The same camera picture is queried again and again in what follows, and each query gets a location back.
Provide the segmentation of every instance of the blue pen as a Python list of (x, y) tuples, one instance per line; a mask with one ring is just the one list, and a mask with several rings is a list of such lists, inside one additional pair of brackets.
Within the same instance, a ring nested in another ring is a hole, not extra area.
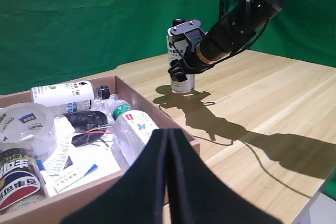
[(40, 170), (40, 173), (41, 173), (42, 178), (44, 180), (44, 184), (45, 184), (45, 188), (46, 188), (48, 197), (52, 197), (52, 196), (57, 195), (57, 192), (52, 185), (53, 183), (52, 183), (46, 169), (44, 168), (44, 165), (41, 162), (41, 160), (36, 160), (36, 164), (37, 164), (37, 167)]

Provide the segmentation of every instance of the white paper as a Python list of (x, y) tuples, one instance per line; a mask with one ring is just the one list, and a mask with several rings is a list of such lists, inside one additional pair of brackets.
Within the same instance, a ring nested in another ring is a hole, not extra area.
[(57, 175), (51, 176), (54, 181), (54, 188), (59, 193), (76, 181), (82, 179), (89, 169), (94, 165), (91, 160), (86, 159), (76, 147), (70, 144), (68, 166)]
[(55, 132), (57, 147), (54, 153), (43, 163), (49, 176), (58, 174), (64, 169), (69, 156), (69, 146), (75, 129), (68, 119), (63, 116), (55, 118)]
[(62, 193), (116, 173), (120, 170), (120, 167), (110, 149), (110, 146), (113, 143), (113, 135), (105, 134), (101, 138), (109, 145), (109, 147), (107, 147), (102, 141), (97, 140), (92, 144), (77, 148), (77, 150), (80, 152), (80, 156), (87, 158), (90, 162), (97, 165), (98, 168), (62, 190)]

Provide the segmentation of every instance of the bottle cap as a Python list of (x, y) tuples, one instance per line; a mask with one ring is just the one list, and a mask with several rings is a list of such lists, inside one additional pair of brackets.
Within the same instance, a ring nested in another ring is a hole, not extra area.
[(118, 118), (122, 113), (132, 110), (131, 105), (125, 100), (115, 100), (111, 106), (110, 111), (114, 120)]
[(103, 100), (110, 98), (110, 89), (109, 86), (100, 86), (101, 96)]
[(173, 26), (177, 26), (179, 24), (182, 24), (185, 22), (185, 19), (184, 18), (176, 18), (173, 20)]

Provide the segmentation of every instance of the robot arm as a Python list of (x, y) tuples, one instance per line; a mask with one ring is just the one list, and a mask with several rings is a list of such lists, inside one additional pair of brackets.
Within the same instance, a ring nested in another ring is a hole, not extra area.
[(186, 74), (202, 73), (216, 64), (248, 49), (264, 32), (268, 22), (283, 8), (285, 0), (238, 0), (205, 34), (199, 20), (174, 26), (169, 32), (174, 43), (186, 39), (188, 47), (181, 60), (170, 63), (173, 81), (186, 80)]

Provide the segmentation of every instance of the cardboard box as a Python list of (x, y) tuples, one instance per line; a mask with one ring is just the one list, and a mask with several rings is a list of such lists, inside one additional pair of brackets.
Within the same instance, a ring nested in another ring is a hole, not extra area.
[[(111, 93), (117, 93), (120, 99), (127, 100), (134, 109), (142, 110), (149, 114), (153, 121), (161, 129), (181, 128), (172, 119), (160, 111), (154, 104), (146, 100), (142, 95), (133, 90), (125, 82), (115, 75), (85, 79), (96, 86), (108, 85)], [(9, 94), (0, 97), (0, 108), (20, 103), (30, 102), (29, 91)], [(199, 154), (199, 142), (184, 130), (185, 136), (191, 146)], [(104, 191), (110, 188), (123, 174), (121, 170), (109, 176), (103, 177), (86, 185), (77, 187), (70, 191), (61, 193), (57, 196), (44, 199), (40, 202), (15, 210), (0, 216), (0, 223), (17, 224), (17, 223), (59, 223), (62, 218), (77, 209), (85, 206)]]

